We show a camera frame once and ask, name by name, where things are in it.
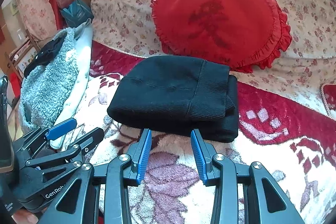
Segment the ruffled trim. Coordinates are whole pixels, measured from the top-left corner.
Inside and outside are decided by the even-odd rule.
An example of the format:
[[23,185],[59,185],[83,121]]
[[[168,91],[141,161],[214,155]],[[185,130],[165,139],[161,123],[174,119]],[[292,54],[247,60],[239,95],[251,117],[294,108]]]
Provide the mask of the ruffled trim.
[[[252,66],[257,65],[261,69],[265,69],[266,67],[271,68],[273,61],[280,57],[281,53],[280,50],[286,51],[292,42],[292,37],[290,35],[291,27],[287,24],[287,15],[282,12],[281,8],[278,6],[276,0],[265,0],[266,3],[269,5],[269,8],[272,11],[274,24],[272,32],[266,41],[265,45],[257,50],[254,54],[249,56],[248,58],[245,58],[244,60],[241,60],[239,62],[236,62],[235,64],[231,64],[230,67],[234,71],[238,72],[246,72],[246,73],[252,73]],[[156,15],[156,6],[158,5],[158,0],[151,0],[151,8],[152,8],[152,18],[154,21],[154,24],[156,26],[156,34],[160,38],[160,41],[162,43],[162,50],[166,54],[175,54],[175,55],[192,55],[192,51],[186,51],[186,49],[179,49],[178,52],[174,50],[174,44],[171,43],[169,38],[166,36],[166,34],[160,29],[157,15]],[[270,55],[260,60],[260,56],[263,56],[265,50],[268,52],[271,49],[273,49],[270,53]],[[222,59],[222,56],[218,54],[214,54],[214,62],[217,62],[218,60]]]

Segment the floral blanket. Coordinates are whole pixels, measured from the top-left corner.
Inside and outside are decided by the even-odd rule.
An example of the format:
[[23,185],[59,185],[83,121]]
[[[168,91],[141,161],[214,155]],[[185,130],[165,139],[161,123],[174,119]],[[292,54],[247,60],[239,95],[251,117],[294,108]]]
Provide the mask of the floral blanket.
[[[95,127],[104,140],[88,154],[93,165],[107,163],[139,139],[139,129],[113,121],[107,107],[119,81],[141,58],[93,42],[87,90],[66,135],[63,150]],[[260,161],[289,196],[306,224],[322,224],[336,204],[336,121],[279,95],[238,83],[239,134],[234,142],[211,142],[234,162]],[[242,187],[239,219],[244,223]],[[104,209],[105,187],[100,192]],[[214,187],[199,180],[190,138],[153,132],[144,182],[129,188],[132,223],[208,224]]]
[[[336,1],[277,0],[288,15],[293,41],[271,69],[236,73],[238,80],[267,90],[324,115],[323,83],[336,79]],[[92,0],[93,39],[137,56],[162,53],[151,17],[151,0]]]

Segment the blue gripper pad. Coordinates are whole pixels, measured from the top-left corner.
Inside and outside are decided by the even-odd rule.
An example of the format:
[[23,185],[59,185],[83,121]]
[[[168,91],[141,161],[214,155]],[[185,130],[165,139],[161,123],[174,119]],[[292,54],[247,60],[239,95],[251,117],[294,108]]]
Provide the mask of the blue gripper pad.
[[194,130],[191,132],[190,137],[191,137],[191,147],[193,149],[198,175],[200,180],[205,185],[208,180],[206,172],[206,164]]
[[59,137],[74,130],[77,126],[77,121],[74,118],[70,118],[51,127],[46,134],[47,140],[57,140]]
[[138,183],[138,185],[140,185],[141,181],[145,178],[151,147],[152,147],[152,131],[148,130],[148,134],[144,142],[138,163],[138,174],[136,176],[136,182]]

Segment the black cloth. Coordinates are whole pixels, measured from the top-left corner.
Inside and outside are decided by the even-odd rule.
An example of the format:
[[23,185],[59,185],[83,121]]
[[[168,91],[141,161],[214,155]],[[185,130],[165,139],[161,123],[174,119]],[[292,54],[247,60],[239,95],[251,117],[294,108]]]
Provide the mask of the black cloth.
[[231,142],[238,135],[237,79],[200,58],[155,56],[119,83],[108,115],[130,127]]
[[35,58],[28,64],[25,68],[24,76],[25,78],[39,65],[48,65],[52,60],[54,60],[55,56],[58,54],[61,49],[64,39],[67,36],[65,32],[61,36],[54,38],[49,41],[46,45],[42,47],[40,52],[35,56]]

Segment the blue bag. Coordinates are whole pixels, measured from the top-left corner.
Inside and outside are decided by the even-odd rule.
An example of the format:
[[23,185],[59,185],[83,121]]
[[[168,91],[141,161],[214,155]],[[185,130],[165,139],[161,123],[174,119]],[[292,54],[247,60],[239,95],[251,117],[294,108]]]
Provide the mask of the blue bag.
[[60,12],[67,25],[71,28],[78,27],[89,18],[93,19],[91,8],[82,0],[74,0],[69,7],[63,8]]

